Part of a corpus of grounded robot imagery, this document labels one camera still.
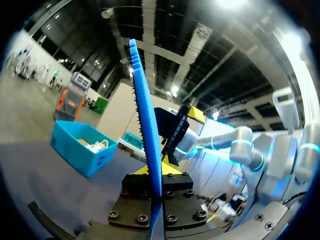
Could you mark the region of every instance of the table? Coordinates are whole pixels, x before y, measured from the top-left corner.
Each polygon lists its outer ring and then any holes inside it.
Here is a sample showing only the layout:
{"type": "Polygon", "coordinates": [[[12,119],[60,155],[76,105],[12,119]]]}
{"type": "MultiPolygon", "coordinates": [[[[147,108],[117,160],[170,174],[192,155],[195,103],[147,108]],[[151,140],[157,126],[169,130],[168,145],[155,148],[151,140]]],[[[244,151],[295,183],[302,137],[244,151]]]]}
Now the table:
{"type": "MultiPolygon", "coordinates": [[[[58,226],[74,236],[88,221],[108,223],[108,212],[118,199],[126,173],[145,164],[119,149],[112,160],[90,179],[64,161],[47,141],[0,144],[0,170],[9,197],[28,226],[40,239],[51,235],[28,209],[35,201],[58,226]]],[[[152,239],[164,239],[160,214],[152,239]]]]}

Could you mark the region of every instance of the blue bin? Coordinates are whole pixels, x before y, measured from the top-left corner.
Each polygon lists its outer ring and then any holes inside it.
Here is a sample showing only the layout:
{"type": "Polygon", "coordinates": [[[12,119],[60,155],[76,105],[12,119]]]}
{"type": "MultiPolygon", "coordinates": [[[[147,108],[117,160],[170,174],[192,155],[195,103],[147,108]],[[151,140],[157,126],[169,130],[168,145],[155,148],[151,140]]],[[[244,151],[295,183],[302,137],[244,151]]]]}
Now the blue bin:
{"type": "Polygon", "coordinates": [[[57,120],[53,127],[51,146],[79,173],[89,178],[113,157],[118,143],[102,134],[90,124],[57,120]],[[95,144],[106,139],[107,148],[94,153],[78,139],[95,144]]]}

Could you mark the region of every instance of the orange machine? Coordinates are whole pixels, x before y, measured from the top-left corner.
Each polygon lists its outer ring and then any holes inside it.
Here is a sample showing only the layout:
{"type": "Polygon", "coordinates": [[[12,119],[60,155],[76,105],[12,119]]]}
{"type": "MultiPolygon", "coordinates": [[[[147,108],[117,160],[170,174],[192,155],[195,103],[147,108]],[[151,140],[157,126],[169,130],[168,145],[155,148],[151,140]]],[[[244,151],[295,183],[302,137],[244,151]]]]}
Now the orange machine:
{"type": "Polygon", "coordinates": [[[91,81],[75,72],[71,77],[71,83],[62,89],[59,102],[54,111],[55,120],[74,121],[86,100],[87,90],[90,88],[91,81]]]}

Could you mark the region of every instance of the text sign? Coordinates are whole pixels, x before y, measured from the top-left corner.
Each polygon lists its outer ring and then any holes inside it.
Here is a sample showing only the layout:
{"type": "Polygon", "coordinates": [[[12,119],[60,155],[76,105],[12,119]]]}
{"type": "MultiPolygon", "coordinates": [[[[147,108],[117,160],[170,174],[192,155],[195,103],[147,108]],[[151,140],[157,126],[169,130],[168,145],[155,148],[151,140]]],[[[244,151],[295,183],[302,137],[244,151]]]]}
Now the text sign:
{"type": "Polygon", "coordinates": [[[133,135],[130,132],[124,133],[123,140],[136,147],[137,149],[142,150],[144,148],[144,142],[137,136],[133,135]]]}

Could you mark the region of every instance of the cable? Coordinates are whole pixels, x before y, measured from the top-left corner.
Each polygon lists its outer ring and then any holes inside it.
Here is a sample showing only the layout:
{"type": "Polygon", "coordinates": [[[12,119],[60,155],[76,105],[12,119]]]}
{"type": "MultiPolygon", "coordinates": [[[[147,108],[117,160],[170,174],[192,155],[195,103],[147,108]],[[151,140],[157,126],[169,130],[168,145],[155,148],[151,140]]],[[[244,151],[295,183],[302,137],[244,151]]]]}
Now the cable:
{"type": "Polygon", "coordinates": [[[287,200],[285,200],[282,204],[283,205],[286,205],[287,203],[291,202],[292,200],[300,197],[300,196],[303,196],[303,195],[306,195],[307,192],[306,191],[302,191],[302,192],[299,192],[297,193],[296,195],[293,195],[292,197],[289,197],[287,200]]]}

